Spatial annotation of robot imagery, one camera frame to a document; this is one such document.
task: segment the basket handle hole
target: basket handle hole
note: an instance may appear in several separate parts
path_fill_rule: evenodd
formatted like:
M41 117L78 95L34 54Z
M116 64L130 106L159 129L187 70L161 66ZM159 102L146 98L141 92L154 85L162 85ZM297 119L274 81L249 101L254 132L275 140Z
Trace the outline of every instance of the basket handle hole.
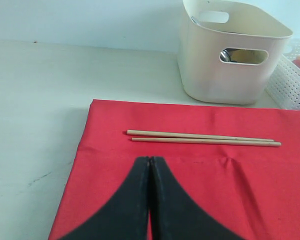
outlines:
M224 63L259 65L268 58L265 50L225 48L220 53L220 60Z
M198 20L200 22L225 24L229 20L229 13L224 11L201 11Z

